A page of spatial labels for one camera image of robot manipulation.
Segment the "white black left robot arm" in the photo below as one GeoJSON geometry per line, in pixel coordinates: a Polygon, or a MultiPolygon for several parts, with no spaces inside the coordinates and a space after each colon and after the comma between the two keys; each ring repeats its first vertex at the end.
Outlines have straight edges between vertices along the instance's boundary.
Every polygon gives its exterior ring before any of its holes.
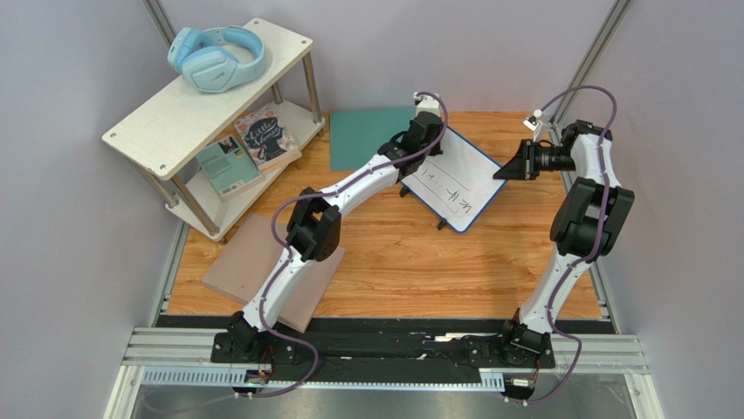
{"type": "Polygon", "coordinates": [[[279,260],[255,297],[231,315],[224,333],[214,339],[211,361],[257,361],[265,352],[274,326],[300,282],[338,248],[346,215],[378,192],[418,171],[429,155],[441,152],[449,115],[445,110],[420,111],[407,130],[383,143],[352,175],[321,190],[304,189],[291,200],[287,235],[278,242],[279,260]]]}

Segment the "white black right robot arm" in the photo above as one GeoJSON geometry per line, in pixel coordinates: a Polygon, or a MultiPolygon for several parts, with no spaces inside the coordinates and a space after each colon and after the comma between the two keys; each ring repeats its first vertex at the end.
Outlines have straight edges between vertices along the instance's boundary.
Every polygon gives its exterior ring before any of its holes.
{"type": "Polygon", "coordinates": [[[611,160],[611,133],[576,120],[558,145],[521,142],[495,180],[534,180],[543,171],[573,171],[574,183],[549,232],[553,253],[536,289],[506,322],[498,354],[507,365],[532,366],[547,353],[558,312],[578,278],[613,248],[635,200],[622,188],[611,160]]]}

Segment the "blue framed whiteboard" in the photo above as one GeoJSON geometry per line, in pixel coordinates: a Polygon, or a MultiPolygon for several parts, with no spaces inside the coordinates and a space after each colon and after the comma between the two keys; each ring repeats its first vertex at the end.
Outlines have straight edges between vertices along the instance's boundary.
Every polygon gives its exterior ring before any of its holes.
{"type": "Polygon", "coordinates": [[[454,129],[447,129],[440,146],[442,153],[426,157],[402,185],[441,223],[465,233],[506,182],[493,179],[501,165],[454,129]]]}

